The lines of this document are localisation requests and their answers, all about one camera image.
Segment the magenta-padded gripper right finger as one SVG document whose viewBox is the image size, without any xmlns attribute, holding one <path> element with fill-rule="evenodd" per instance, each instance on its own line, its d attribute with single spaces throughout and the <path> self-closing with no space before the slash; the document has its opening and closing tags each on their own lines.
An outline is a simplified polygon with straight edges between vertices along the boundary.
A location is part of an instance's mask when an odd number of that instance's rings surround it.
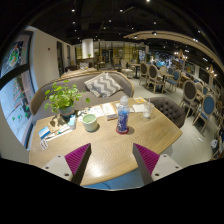
<svg viewBox="0 0 224 224">
<path fill-rule="evenodd" d="M 182 169 L 169 155 L 159 155 L 136 143 L 133 144 L 133 155 L 145 185 Z"/>
</svg>

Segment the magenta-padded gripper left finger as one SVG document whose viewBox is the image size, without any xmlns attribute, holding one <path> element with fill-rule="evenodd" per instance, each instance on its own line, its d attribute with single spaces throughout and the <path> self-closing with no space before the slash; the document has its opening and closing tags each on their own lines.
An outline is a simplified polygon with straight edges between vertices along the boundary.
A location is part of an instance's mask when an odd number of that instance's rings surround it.
<svg viewBox="0 0 224 224">
<path fill-rule="evenodd" d="M 46 165 L 43 170 L 48 171 L 65 180 L 80 185 L 91 155 L 91 144 L 87 143 L 67 155 L 57 155 Z"/>
</svg>

